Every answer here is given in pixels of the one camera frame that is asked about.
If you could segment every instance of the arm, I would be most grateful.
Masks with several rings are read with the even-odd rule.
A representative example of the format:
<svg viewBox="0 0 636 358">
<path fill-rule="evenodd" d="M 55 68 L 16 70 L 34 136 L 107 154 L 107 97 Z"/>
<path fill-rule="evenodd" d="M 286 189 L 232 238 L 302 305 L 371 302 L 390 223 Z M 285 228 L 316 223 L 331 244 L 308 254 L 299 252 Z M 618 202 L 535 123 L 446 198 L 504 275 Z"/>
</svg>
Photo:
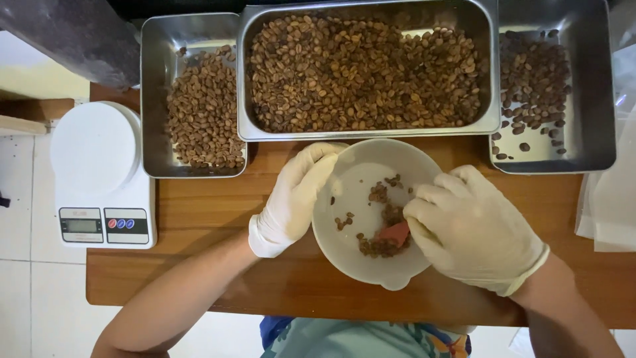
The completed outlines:
<svg viewBox="0 0 636 358">
<path fill-rule="evenodd" d="M 525 308 L 537 357 L 622 357 L 574 274 L 472 166 L 440 174 L 404 207 L 414 242 L 442 274 Z"/>
<path fill-rule="evenodd" d="M 133 297 L 99 336 L 92 358 L 168 357 L 234 278 L 307 232 L 316 195 L 346 147 L 315 143 L 299 152 L 247 230 L 186 259 Z"/>
<path fill-rule="evenodd" d="M 92 357 L 166 357 L 227 285 L 258 259 L 247 231 L 186 259 L 121 309 L 99 336 Z"/>
<path fill-rule="evenodd" d="M 511 297 L 528 317 L 537 358 L 623 357 L 612 334 L 581 297 L 574 273 L 556 255 Z"/>
</svg>

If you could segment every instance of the forearm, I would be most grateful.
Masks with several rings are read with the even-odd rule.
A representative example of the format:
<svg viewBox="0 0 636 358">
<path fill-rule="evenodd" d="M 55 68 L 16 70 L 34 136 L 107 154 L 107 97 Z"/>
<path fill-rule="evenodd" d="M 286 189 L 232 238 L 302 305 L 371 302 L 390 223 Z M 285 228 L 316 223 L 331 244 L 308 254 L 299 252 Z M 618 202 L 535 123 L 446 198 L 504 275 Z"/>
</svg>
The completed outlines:
<svg viewBox="0 0 636 358">
<path fill-rule="evenodd" d="M 190 329 L 227 285 L 257 260 L 249 248 L 247 231 L 186 259 L 121 309 L 98 339 L 93 357 L 105 356 L 99 353 L 102 347 L 124 352 L 167 351 L 176 343 L 174 338 Z"/>
<path fill-rule="evenodd" d="M 608 328 L 576 289 L 572 270 L 554 254 L 511 298 L 527 312 L 537 358 L 623 357 Z"/>
</svg>

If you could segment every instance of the white bowl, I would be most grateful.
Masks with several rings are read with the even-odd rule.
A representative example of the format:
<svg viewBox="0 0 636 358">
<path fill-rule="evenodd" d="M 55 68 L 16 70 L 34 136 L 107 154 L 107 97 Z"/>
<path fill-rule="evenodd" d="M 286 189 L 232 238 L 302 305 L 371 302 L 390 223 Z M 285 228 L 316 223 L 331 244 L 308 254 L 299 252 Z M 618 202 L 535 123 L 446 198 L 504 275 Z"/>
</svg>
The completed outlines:
<svg viewBox="0 0 636 358">
<path fill-rule="evenodd" d="M 373 139 L 345 149 L 327 184 L 318 193 L 312 217 L 316 241 L 324 255 L 342 273 L 358 281 L 392 291 L 405 288 L 411 277 L 431 265 L 422 251 L 411 243 L 394 257 L 374 259 L 358 250 L 356 234 L 372 238 L 382 226 L 384 205 L 368 205 L 371 187 L 377 182 L 388 186 L 384 178 L 400 174 L 404 189 L 388 186 L 388 194 L 394 204 L 404 206 L 414 197 L 408 188 L 433 183 L 440 173 L 441 169 L 428 155 L 402 141 Z M 353 224 L 338 231 L 335 218 L 346 220 L 347 212 L 355 215 Z"/>
</svg>

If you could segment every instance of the hand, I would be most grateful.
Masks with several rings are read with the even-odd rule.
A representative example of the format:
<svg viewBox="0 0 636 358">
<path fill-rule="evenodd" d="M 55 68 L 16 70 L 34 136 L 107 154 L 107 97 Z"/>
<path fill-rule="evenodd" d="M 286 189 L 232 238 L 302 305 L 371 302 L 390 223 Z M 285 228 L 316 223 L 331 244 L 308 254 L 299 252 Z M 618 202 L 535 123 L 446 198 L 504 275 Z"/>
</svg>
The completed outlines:
<svg viewBox="0 0 636 358">
<path fill-rule="evenodd" d="M 258 257 L 278 256 L 307 232 L 316 195 L 348 146 L 314 143 L 282 168 L 265 209 L 249 221 L 249 246 Z"/>
<path fill-rule="evenodd" d="M 473 166 L 417 188 L 404 217 L 415 243 L 440 273 L 504 297 L 550 253 L 523 215 Z"/>
</svg>

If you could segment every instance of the stainless steel tray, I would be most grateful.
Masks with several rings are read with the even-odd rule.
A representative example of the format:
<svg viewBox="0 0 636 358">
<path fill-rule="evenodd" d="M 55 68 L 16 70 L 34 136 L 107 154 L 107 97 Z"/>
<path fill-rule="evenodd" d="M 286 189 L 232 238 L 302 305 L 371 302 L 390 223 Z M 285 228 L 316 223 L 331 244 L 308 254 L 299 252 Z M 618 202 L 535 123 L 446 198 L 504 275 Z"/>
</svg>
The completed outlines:
<svg viewBox="0 0 636 358">
<path fill-rule="evenodd" d="M 252 107 L 251 79 L 247 76 L 247 58 L 254 36 L 264 22 L 288 15 L 332 16 L 341 18 L 381 18 L 391 24 L 401 19 L 403 29 L 423 33 L 433 25 L 457 24 L 472 37 L 476 49 L 488 54 L 490 77 L 480 88 L 483 104 L 480 119 L 459 128 L 395 129 L 382 131 L 267 133 L 256 125 Z M 345 138 L 384 138 L 408 136 L 444 136 L 488 134 L 499 127 L 499 43 L 497 0 L 366 0 L 339 3 L 297 4 L 286 6 L 248 6 L 241 14 L 237 46 L 238 135 L 245 141 L 319 140 Z"/>
<path fill-rule="evenodd" d="M 516 174 L 582 173 L 610 168 L 616 160 L 616 130 L 605 0 L 502 0 L 499 24 L 501 34 L 514 31 L 536 38 L 542 30 L 558 29 L 558 38 L 550 40 L 565 47 L 573 93 L 565 104 L 566 125 L 557 138 L 565 143 L 564 155 L 558 155 L 551 138 L 539 130 L 526 129 L 515 136 L 508 126 L 499 131 L 502 138 L 495 144 L 514 159 L 496 159 L 491 144 L 493 165 Z M 519 149 L 523 142 L 530 145 L 529 152 Z"/>
<path fill-rule="evenodd" d="M 181 164 L 172 153 L 165 133 L 168 120 L 166 97 L 172 82 L 185 69 L 184 59 L 217 47 L 235 47 L 239 16 L 235 13 L 171 15 L 148 19 L 141 28 L 141 127 L 143 167 L 155 178 L 229 178 L 247 167 L 247 145 L 242 168 L 193 168 Z M 183 57 L 176 52 L 187 48 Z M 236 66 L 236 62 L 225 62 Z"/>
</svg>

